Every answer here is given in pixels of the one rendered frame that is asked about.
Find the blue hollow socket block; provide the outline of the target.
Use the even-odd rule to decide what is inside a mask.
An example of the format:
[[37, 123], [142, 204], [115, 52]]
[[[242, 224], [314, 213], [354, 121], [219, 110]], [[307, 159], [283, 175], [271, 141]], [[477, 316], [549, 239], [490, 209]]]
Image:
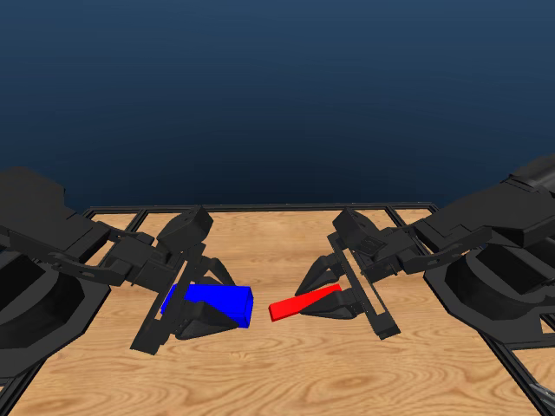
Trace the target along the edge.
[[253, 294], [249, 286], [193, 283], [189, 285], [185, 299], [211, 305], [235, 321], [239, 328], [250, 326]]

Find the thin red peg bar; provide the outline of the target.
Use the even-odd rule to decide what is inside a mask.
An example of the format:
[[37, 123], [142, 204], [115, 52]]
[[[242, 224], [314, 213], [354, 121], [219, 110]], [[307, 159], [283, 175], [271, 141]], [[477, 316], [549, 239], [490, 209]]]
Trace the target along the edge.
[[333, 292], [341, 290], [341, 286], [336, 283], [321, 289], [312, 290], [303, 295], [293, 296], [279, 302], [274, 302], [268, 307], [271, 321], [276, 322], [297, 315], [311, 304], [323, 299]]

